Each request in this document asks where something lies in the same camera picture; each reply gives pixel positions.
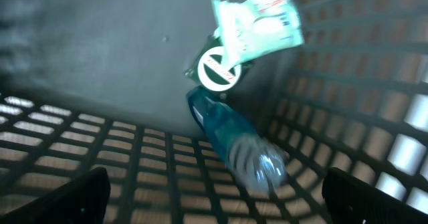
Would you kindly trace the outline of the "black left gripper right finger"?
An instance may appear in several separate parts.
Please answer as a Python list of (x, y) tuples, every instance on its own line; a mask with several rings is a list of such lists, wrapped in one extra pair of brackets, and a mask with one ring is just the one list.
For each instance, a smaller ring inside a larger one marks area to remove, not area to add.
[(322, 183), (333, 224), (427, 224), (427, 215), (333, 167)]

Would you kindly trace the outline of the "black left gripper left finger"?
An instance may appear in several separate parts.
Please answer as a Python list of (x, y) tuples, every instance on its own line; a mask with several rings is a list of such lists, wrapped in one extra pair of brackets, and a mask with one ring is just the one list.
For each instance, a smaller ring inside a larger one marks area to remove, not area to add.
[(3, 224), (102, 224), (110, 198), (110, 179), (104, 167), (1, 216)]

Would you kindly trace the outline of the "blue clear plastic bottle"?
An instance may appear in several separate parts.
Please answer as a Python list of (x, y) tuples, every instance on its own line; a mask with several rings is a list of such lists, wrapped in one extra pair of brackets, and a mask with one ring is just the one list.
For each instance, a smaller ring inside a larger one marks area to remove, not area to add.
[(187, 100), (214, 151), (244, 187), (271, 193), (285, 184), (284, 150), (259, 136), (241, 114), (203, 87), (188, 92)]

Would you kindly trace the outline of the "dark green round-logo packet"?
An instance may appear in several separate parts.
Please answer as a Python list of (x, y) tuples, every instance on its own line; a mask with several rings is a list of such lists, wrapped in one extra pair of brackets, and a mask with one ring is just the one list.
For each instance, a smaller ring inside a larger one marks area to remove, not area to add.
[(205, 45), (183, 75), (208, 91), (227, 92), (253, 67), (253, 62), (244, 62), (229, 68), (226, 66), (225, 54), (220, 37), (209, 35)]

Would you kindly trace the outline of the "green wet wipes pack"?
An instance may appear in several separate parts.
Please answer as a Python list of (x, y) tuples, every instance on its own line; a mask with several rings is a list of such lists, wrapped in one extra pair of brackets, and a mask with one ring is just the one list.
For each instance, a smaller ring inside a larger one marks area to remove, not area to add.
[(211, 0), (220, 41), (222, 64), (230, 69), (263, 55), (304, 44), (293, 0)]

